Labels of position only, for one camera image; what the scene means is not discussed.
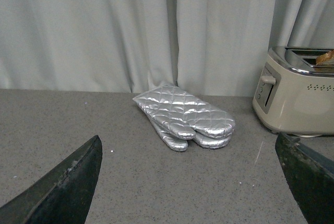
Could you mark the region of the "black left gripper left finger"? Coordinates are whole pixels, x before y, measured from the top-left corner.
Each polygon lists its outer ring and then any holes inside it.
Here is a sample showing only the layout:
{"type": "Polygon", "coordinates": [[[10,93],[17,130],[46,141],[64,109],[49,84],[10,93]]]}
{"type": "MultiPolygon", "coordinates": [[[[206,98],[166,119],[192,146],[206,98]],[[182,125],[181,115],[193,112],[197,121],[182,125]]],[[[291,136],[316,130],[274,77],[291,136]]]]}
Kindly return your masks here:
{"type": "Polygon", "coordinates": [[[1,207],[1,223],[85,223],[102,162],[95,135],[1,207]]]}

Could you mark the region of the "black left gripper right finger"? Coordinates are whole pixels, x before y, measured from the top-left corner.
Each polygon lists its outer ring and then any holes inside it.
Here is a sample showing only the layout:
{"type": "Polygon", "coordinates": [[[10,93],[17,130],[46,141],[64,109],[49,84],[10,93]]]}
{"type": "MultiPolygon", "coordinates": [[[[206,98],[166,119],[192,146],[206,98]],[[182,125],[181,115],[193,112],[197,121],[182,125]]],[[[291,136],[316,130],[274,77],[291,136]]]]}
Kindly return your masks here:
{"type": "Polygon", "coordinates": [[[289,189],[308,223],[333,223],[333,161],[286,133],[275,150],[289,189]]]}

